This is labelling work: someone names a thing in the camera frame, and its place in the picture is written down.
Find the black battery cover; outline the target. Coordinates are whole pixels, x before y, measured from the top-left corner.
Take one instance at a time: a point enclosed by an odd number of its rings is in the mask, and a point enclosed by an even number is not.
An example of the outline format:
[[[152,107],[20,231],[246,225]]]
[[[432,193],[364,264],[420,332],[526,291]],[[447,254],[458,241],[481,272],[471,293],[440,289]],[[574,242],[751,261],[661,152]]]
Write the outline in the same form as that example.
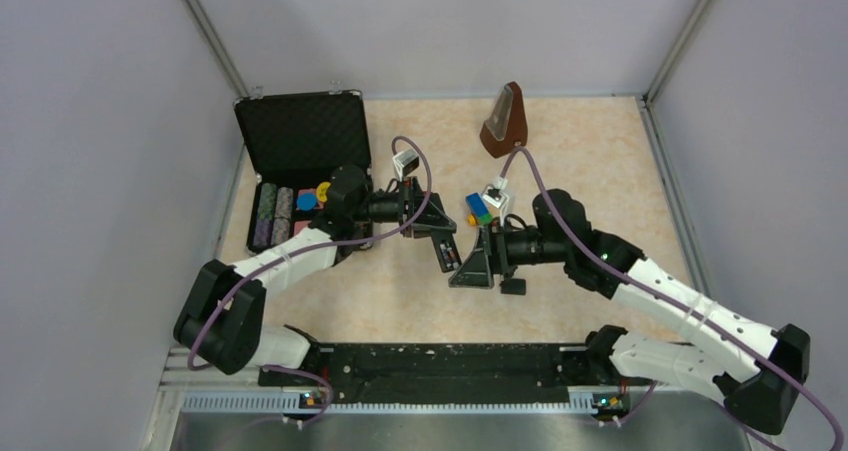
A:
[[[502,279],[500,293],[511,296],[525,296],[527,293],[526,280],[521,278]]]

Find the black remote control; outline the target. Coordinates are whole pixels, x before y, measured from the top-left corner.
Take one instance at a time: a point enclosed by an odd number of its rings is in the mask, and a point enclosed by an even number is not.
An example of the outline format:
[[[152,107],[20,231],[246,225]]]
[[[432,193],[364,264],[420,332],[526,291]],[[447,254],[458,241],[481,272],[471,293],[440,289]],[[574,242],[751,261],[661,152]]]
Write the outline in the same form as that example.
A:
[[[454,235],[448,232],[436,232],[431,236],[433,248],[442,273],[458,270],[462,265]]]

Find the black AAA battery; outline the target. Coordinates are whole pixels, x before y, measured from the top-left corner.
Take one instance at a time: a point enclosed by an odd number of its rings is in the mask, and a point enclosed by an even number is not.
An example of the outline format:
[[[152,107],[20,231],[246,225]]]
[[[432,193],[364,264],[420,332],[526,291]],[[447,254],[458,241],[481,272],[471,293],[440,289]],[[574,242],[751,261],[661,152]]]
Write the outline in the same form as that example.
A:
[[[457,269],[458,268],[459,264],[458,264],[457,258],[455,256],[454,251],[451,248],[447,248],[445,250],[445,260],[446,260],[446,265],[448,266],[449,269]]]

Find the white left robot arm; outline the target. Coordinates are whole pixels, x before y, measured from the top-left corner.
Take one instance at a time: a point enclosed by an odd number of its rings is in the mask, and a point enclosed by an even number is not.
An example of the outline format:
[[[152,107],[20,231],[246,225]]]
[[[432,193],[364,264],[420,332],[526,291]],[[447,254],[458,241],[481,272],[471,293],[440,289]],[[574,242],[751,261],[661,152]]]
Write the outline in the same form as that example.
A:
[[[253,362],[272,340],[262,330],[267,297],[379,241],[369,232],[374,224],[392,225],[384,238],[430,239],[442,272],[460,264],[457,224],[429,184],[412,176],[393,191],[376,190],[363,169],[339,167],[323,208],[294,237],[235,264],[213,259],[201,267],[173,330],[189,369],[232,375]]]

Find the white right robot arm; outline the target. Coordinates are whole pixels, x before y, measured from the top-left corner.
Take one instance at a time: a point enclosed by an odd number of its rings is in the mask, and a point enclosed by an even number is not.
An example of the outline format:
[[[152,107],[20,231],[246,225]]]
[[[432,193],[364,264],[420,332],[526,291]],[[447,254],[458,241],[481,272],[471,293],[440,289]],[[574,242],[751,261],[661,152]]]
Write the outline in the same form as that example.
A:
[[[606,325],[588,335],[586,368],[600,383],[619,376],[673,384],[722,405],[744,425],[778,435],[809,374],[810,337],[787,324],[775,329],[697,292],[623,238],[594,229],[584,206],[561,189],[538,194],[536,223],[523,229],[480,227],[473,251],[450,277],[454,288],[522,294],[520,266],[560,264],[578,287],[638,309],[682,338],[675,344]]]

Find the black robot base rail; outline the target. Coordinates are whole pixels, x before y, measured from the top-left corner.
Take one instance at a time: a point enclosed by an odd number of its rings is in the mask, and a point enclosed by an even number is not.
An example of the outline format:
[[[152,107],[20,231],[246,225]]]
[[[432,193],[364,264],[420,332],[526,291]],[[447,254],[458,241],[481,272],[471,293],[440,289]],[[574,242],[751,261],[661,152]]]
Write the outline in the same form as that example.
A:
[[[644,378],[623,378],[570,343],[319,343],[298,374],[262,367],[261,387],[304,389],[299,407],[383,411],[551,411],[612,423],[643,398]]]

